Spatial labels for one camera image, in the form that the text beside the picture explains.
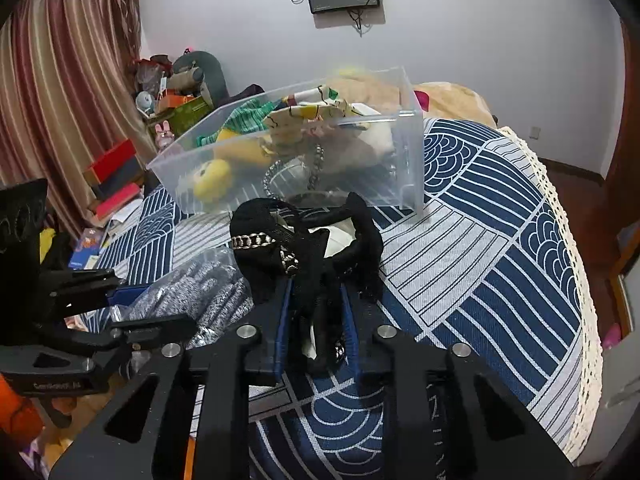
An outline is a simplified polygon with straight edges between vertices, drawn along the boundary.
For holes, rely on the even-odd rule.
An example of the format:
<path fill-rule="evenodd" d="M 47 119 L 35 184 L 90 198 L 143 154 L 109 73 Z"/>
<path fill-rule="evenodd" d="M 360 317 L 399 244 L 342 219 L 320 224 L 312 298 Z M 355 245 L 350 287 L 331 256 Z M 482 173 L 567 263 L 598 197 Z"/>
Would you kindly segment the left hand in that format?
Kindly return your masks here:
<path fill-rule="evenodd" d="M 1 430 L 13 444 L 21 450 L 27 448 L 47 428 L 48 443 L 70 444 L 70 439 L 64 438 L 58 427 L 46 425 L 32 400 L 15 393 L 4 377 L 0 382 Z"/>

